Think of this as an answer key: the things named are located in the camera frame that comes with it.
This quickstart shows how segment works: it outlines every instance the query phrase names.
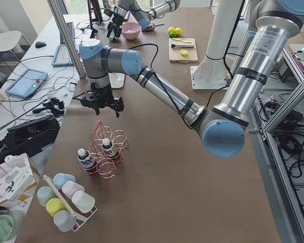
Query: blue framed tablet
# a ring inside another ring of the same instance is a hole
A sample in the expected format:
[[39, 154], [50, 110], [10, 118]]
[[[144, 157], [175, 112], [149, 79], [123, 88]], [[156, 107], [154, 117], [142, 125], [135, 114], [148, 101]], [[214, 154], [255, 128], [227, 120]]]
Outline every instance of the blue framed tablet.
[[32, 96], [47, 78], [47, 73], [35, 69], [25, 70], [6, 90], [6, 94], [21, 98]]
[[53, 67], [73, 66], [72, 59], [66, 45], [58, 45], [52, 61]]

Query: black mouse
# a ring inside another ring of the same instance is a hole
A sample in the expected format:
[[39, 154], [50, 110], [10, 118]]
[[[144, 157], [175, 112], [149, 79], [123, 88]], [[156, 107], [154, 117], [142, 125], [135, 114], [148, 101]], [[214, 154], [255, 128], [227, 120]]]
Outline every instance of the black mouse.
[[44, 47], [44, 46], [46, 46], [46, 43], [45, 43], [45, 42], [36, 42], [36, 44], [35, 44], [35, 47], [36, 47], [36, 48], [42, 48], [42, 47]]

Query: pink bowl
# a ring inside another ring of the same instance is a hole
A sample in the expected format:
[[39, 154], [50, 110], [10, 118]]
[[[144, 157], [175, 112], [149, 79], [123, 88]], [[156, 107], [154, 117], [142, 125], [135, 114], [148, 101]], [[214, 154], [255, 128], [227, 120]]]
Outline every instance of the pink bowl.
[[142, 29], [142, 27], [135, 22], [126, 22], [120, 27], [122, 28], [122, 35], [126, 39], [136, 39]]

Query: dark bottle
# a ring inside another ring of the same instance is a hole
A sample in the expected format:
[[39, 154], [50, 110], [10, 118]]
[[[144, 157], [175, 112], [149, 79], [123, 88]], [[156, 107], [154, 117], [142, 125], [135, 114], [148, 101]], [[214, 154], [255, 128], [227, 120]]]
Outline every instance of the dark bottle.
[[98, 174], [97, 162], [91, 157], [89, 151], [84, 150], [83, 148], [79, 149], [78, 160], [89, 175]]
[[108, 138], [104, 138], [102, 140], [102, 150], [108, 158], [111, 158], [116, 163], [119, 162], [118, 157], [120, 154], [119, 154], [116, 146], [114, 145], [114, 143], [111, 140], [109, 140]]

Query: white desk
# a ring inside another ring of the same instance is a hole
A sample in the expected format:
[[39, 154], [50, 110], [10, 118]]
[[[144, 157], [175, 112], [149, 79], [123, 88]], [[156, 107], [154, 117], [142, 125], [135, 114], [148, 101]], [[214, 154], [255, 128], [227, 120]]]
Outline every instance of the white desk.
[[[76, 26], [80, 21], [84, 21], [86, 19], [88, 19], [88, 16], [86, 16], [86, 15], [83, 15], [83, 16], [66, 15], [65, 16], [66, 22], [73, 21], [74, 26]], [[81, 34], [81, 31], [77, 31], [77, 30], [75, 31], [76, 37], [79, 36], [80, 34]], [[35, 47], [35, 43], [38, 41], [46, 42], [47, 45], [45, 47], [37, 49]], [[80, 41], [81, 41], [81, 37], [76, 39], [76, 42], [80, 42]], [[53, 56], [56, 51], [56, 47], [59, 44], [60, 44], [59, 30], [57, 28], [54, 18], [51, 18], [51, 20], [47, 23], [47, 25], [42, 30], [40, 35], [37, 37], [35, 42], [31, 45], [31, 47], [29, 48], [27, 53], [24, 55], [22, 60], [25, 60], [27, 58], [32, 58], [32, 57], [39, 57], [39, 56]], [[33, 107], [34, 105], [38, 104], [41, 100], [43, 100], [45, 98], [50, 98], [50, 97], [57, 97], [58, 99], [63, 100], [65, 103], [65, 107], [67, 107], [67, 105], [71, 102], [74, 88], [75, 88], [75, 85], [70, 84], [70, 82], [77, 83], [79, 80], [77, 71], [73, 66], [53, 67], [51, 65], [52, 57], [31, 59], [31, 60], [24, 61], [22, 63], [25, 64], [25, 66], [27, 66], [28, 68], [47, 72], [49, 77], [53, 76], [53, 78], [43, 82], [42, 86], [38, 89], [36, 94], [30, 100], [12, 102], [10, 104], [9, 104], [9, 102], [3, 102], [3, 105], [8, 110], [11, 110], [15, 115], [19, 115], [24, 112], [24, 109], [27, 110], [27, 109]], [[25, 66], [22, 64], [19, 64], [15, 68], [14, 73], [12, 73], [9, 76], [9, 79], [16, 79], [18, 77], [18, 75], [16, 75], [16, 74], [22, 74], [26, 69]], [[9, 96], [5, 93], [5, 90], [10, 84], [11, 84], [11, 82], [7, 81], [0, 90], [0, 93], [4, 96], [5, 100], [9, 100]], [[10, 99], [11, 100], [22, 100], [22, 98], [18, 98], [18, 97], [14, 97], [14, 96], [10, 96]], [[36, 100], [36, 99], [38, 99], [36, 102], [28, 103], [29, 101]], [[48, 114], [48, 112], [40, 112], [39, 114], [32, 114], [30, 112], [29, 114], [27, 114], [30, 116], [23, 116], [22, 118], [23, 119], [36, 119], [36, 118], [40, 118], [47, 114]], [[5, 124], [6, 122], [8, 122], [12, 119], [13, 119], [12, 114], [1, 106], [0, 107], [0, 126], [2, 126], [2, 124]], [[58, 121], [60, 121], [60, 125], [61, 125], [62, 121], [63, 121], [63, 117], [57, 118], [57, 119], [58, 119]], [[20, 119], [20, 120], [16, 121], [16, 124], [20, 124], [23, 122], [25, 122], [25, 120]], [[14, 123], [10, 124], [7, 128], [12, 127], [13, 125], [14, 125]], [[0, 131], [1, 140], [4, 138], [5, 134], [7, 133], [7, 128]], [[31, 158], [33, 164], [36, 166], [36, 168], [38, 169], [38, 171], [40, 173], [42, 173], [44, 170], [45, 163], [51, 153], [52, 147], [53, 147], [52, 144], [46, 146], [45, 148], [43, 148], [43, 152], [41, 152]], [[22, 221], [27, 213], [27, 210], [28, 210], [28, 207], [29, 207], [29, 204], [30, 204], [32, 198], [33, 197], [30, 197], [26, 200], [26, 204], [24, 205], [24, 207], [22, 207], [21, 205], [15, 205], [10, 208], [9, 215], [11, 215], [14, 219], [15, 230], [12, 234], [12, 237], [7, 241], [8, 243], [13, 243], [15, 241], [17, 232], [18, 232], [19, 228], [21, 227]]]

